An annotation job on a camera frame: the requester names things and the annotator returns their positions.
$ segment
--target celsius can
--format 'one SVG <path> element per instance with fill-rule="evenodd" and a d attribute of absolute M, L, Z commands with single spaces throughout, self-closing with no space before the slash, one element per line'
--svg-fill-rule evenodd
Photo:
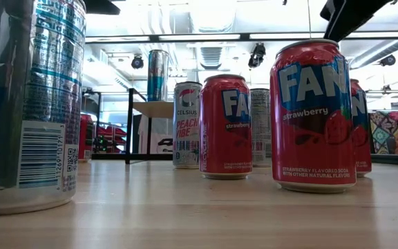
<path fill-rule="evenodd" d="M 363 177 L 371 172 L 371 150 L 368 109 L 366 108 L 366 94 L 359 86 L 359 81 L 351 79 L 352 102 L 352 143 L 356 160 L 357 177 Z"/>
<path fill-rule="evenodd" d="M 169 54 L 163 50 L 149 53 L 149 77 L 147 82 L 148 101 L 167 101 L 167 80 L 169 77 Z"/>
<path fill-rule="evenodd" d="M 200 92 L 200 171 L 207 178 L 242 179 L 252 171 L 250 94 L 239 75 L 205 80 Z"/>
<path fill-rule="evenodd" d="M 75 194 L 85 12 L 80 0 L 0 0 L 0 214 Z"/>
<path fill-rule="evenodd" d="M 173 164 L 178 169 L 199 168 L 199 95 L 202 84 L 183 82 L 174 88 Z"/>
<path fill-rule="evenodd" d="M 269 90 L 251 89 L 253 167 L 269 167 L 272 160 Z"/>
<path fill-rule="evenodd" d="M 274 180 L 303 192 L 353 186 L 350 79 L 337 43 L 313 39 L 286 46 L 270 82 Z"/>
<path fill-rule="evenodd" d="M 93 121 L 88 114 L 81 114 L 81 126 L 79 129 L 79 153 L 78 159 L 86 163 L 91 159 L 93 150 Z"/>

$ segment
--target table surface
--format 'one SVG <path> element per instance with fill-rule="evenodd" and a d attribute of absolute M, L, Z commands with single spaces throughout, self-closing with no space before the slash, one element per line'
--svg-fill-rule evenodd
<path fill-rule="evenodd" d="M 171 162 L 81 164 L 73 202 L 0 216 L 0 248 L 398 248 L 398 165 L 344 194 L 217 181 Z"/>

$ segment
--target qr code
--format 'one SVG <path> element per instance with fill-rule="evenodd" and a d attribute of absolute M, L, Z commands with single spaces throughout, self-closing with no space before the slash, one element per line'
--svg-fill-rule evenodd
<path fill-rule="evenodd" d="M 67 149 L 67 172 L 73 172 L 77 169 L 77 154 L 76 148 Z"/>

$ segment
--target fanta logo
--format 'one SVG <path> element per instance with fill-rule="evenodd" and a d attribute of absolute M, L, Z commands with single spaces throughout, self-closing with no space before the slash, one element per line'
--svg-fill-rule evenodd
<path fill-rule="evenodd" d="M 222 91 L 225 117 L 230 122 L 248 122 L 250 120 L 248 100 L 247 94 L 239 90 Z"/>
<path fill-rule="evenodd" d="M 189 100 L 191 99 L 190 94 L 194 93 L 193 89 L 185 89 L 180 92 L 179 98 L 180 98 L 180 103 L 183 107 L 192 107 L 194 105 L 194 102 L 191 102 Z"/>
<path fill-rule="evenodd" d="M 282 103 L 300 102 L 319 95 L 334 97 L 337 89 L 339 94 L 348 93 L 346 70 L 345 60 L 339 57 L 331 64 L 306 67 L 293 64 L 280 70 Z"/>
<path fill-rule="evenodd" d="M 352 115 L 353 116 L 358 116 L 359 114 L 357 111 L 359 111 L 361 114 L 364 114 L 366 111 L 365 107 L 365 98 L 363 97 L 362 92 L 358 92 L 356 96 L 351 97 L 351 102 L 352 102 Z"/>

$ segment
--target shelf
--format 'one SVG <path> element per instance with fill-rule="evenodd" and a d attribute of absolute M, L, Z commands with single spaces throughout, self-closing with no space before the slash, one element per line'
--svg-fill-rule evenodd
<path fill-rule="evenodd" d="M 174 104 L 172 102 L 134 102 L 133 108 L 148 118 L 173 118 Z"/>

